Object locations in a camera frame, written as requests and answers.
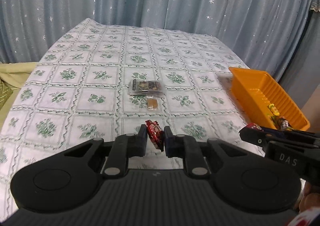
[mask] finger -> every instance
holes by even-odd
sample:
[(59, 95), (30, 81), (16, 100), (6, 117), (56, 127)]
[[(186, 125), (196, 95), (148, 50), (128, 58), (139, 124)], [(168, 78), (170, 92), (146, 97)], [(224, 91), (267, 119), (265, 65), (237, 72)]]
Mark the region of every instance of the finger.
[(311, 207), (320, 207), (320, 194), (319, 193), (311, 193), (306, 196), (304, 201), (304, 208), (307, 210)]
[(309, 182), (306, 182), (304, 184), (303, 194), (307, 196), (308, 194), (310, 194), (310, 192), (311, 192), (311, 184)]
[(304, 207), (304, 202), (305, 202), (305, 200), (306, 200), (306, 197), (303, 196), (302, 199), (301, 199), (301, 201), (300, 201), (300, 204), (299, 204), (299, 210), (300, 210), (300, 212), (304, 212), (304, 211), (305, 211), (305, 207)]

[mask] ridged black surface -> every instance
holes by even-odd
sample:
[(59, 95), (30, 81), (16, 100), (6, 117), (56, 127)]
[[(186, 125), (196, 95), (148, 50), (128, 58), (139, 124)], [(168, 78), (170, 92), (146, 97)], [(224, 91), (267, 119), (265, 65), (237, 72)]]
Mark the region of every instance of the ridged black surface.
[(4, 226), (283, 226), (296, 214), (249, 214), (221, 201), (207, 181), (183, 170), (129, 170), (103, 183), (85, 205), (58, 214), (19, 209)]

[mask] curtain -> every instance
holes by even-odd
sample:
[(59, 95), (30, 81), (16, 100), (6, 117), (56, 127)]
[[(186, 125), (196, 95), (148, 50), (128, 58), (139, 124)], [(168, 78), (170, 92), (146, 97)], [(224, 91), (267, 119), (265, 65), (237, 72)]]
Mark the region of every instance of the curtain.
[(1, 0), (0, 60), (38, 61), (69, 29), (102, 24), (209, 34), (276, 79), (302, 33), (311, 0)]
[(312, 0), (309, 24), (280, 85), (302, 108), (320, 85), (320, 0)]

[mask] wall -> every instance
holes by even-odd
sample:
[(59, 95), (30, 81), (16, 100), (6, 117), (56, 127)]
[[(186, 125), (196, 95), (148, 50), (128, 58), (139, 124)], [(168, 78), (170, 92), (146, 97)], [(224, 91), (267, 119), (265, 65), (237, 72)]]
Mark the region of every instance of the wall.
[(320, 84), (313, 92), (307, 103), (303, 106), (302, 112), (311, 124), (308, 131), (320, 132)]

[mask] clear plastic bag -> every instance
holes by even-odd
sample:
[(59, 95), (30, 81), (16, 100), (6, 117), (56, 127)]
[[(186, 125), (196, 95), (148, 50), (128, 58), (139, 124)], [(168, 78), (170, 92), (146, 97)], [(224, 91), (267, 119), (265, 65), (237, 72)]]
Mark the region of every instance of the clear plastic bag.
[(164, 95), (164, 86), (159, 80), (133, 79), (129, 84), (129, 95)]

